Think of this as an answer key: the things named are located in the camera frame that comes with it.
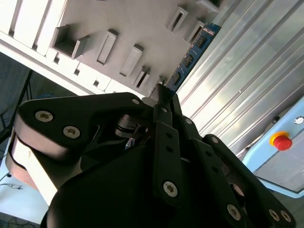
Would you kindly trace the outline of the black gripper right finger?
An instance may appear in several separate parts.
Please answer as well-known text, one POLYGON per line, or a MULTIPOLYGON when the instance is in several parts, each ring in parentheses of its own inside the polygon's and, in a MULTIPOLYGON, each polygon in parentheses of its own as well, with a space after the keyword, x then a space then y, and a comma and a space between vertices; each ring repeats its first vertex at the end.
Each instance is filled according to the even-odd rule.
POLYGON ((191 162, 193 177, 203 176, 211 206, 202 211, 208 228, 295 228, 296 221, 287 208, 216 136, 201 137, 195 124, 182 115, 175 91, 163 88, 163 100, 170 105, 173 125, 180 132, 182 152, 191 162))

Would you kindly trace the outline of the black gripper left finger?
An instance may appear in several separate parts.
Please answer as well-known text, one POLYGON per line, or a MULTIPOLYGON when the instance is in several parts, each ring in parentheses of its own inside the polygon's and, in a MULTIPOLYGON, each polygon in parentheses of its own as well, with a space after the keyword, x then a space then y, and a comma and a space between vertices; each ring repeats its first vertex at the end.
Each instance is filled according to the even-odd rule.
POLYGON ((163 184, 177 206, 179 133, 170 105, 149 106, 132 93, 71 96, 24 102, 14 123, 14 160, 50 206, 70 179, 147 146, 153 156, 153 189, 163 184))

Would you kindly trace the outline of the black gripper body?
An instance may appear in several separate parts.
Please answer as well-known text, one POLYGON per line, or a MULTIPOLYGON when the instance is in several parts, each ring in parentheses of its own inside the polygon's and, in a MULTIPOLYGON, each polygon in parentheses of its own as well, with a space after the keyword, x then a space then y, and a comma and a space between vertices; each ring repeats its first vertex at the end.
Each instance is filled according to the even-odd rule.
POLYGON ((163 184, 153 189, 153 156, 147 146, 128 150, 67 181, 42 220, 44 228, 207 228, 203 176, 193 177, 191 162, 181 162, 177 206, 163 184))

